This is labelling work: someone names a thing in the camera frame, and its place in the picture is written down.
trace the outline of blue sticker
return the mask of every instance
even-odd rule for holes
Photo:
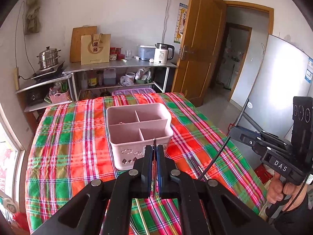
[[[305,80],[311,84],[313,76],[313,59],[309,57],[308,67],[306,69]]]

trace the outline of colorful checkered tablecloth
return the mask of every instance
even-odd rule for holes
[[[207,166],[226,136],[181,94],[113,96],[47,108],[26,173],[26,212],[32,232],[90,181],[108,181],[122,173],[113,164],[106,109],[153,102],[163,103],[172,115],[174,136],[166,156],[192,177],[199,175],[191,168],[190,158],[202,168]],[[259,213],[265,203],[265,188],[231,141],[208,174]],[[177,200],[149,198],[139,202],[151,234],[181,234]],[[145,234],[135,200],[131,218],[137,231]]]

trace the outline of door lock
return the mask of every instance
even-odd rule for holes
[[[184,45],[181,60],[185,60],[186,53],[193,54],[193,51],[189,50],[189,47],[187,45]]]

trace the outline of wooden cutting board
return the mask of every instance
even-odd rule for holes
[[[69,52],[70,62],[80,62],[81,37],[83,35],[96,34],[96,33],[97,33],[97,26],[83,26],[83,27],[73,28],[71,49]]]

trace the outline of paper shopping bag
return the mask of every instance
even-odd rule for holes
[[[81,37],[81,64],[110,61],[110,34],[90,34]]]

